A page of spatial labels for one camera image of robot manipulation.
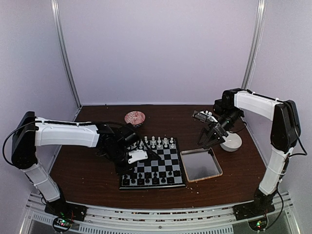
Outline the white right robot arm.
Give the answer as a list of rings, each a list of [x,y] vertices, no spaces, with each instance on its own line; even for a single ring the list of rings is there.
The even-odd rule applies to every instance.
[[[223,92],[215,100],[213,111],[194,111],[193,118],[208,123],[202,128],[197,144],[209,149],[224,143],[235,122],[244,117],[244,111],[256,113],[272,122],[270,141],[272,153],[262,181],[254,193],[250,211],[262,214],[272,203],[278,191],[278,184],[284,176],[293,149],[300,142],[300,121],[296,103],[293,100],[279,100],[251,90],[235,88]]]

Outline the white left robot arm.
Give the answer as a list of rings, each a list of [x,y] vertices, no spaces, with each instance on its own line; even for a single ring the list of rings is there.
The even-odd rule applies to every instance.
[[[37,117],[28,111],[12,135],[12,164],[22,170],[42,193],[54,212],[66,216],[70,205],[59,185],[53,181],[37,157],[37,148],[45,146],[81,146],[98,149],[115,165],[117,174],[132,170],[134,163],[147,159],[143,149],[130,147],[140,140],[131,124],[113,122],[68,122]]]

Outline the black and white chessboard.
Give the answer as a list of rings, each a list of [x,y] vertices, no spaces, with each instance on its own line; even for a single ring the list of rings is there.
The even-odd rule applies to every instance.
[[[144,140],[139,144],[135,143],[131,146],[131,149],[146,150],[146,145],[157,155],[161,157],[160,160],[143,160],[134,163],[134,170],[128,174],[127,179],[129,180],[128,185],[123,185],[123,175],[120,177],[119,189],[120,190],[139,190],[139,189],[155,189],[155,188],[175,188],[175,187],[185,187],[185,173],[182,168],[182,162],[180,157],[180,151],[178,146],[177,138],[161,138],[152,136],[148,138],[144,137]],[[174,171],[178,171],[178,176],[174,176]],[[150,183],[145,183],[145,173],[150,173]],[[157,172],[158,184],[153,184],[154,172]],[[161,173],[166,173],[166,182],[162,183]],[[136,173],[135,184],[131,183],[131,174]],[[138,175],[142,173],[142,179],[144,184],[138,185],[137,180]],[[168,183],[168,178],[173,177],[175,182]]]

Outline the wooden rimmed metal tray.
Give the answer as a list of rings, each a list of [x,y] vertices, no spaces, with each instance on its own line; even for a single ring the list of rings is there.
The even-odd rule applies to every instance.
[[[188,182],[198,182],[223,175],[212,148],[182,151],[180,157]]]

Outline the black chess king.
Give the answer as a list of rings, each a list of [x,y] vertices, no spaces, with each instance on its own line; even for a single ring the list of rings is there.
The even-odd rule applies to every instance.
[[[156,176],[153,178],[153,184],[158,184],[158,178]]]

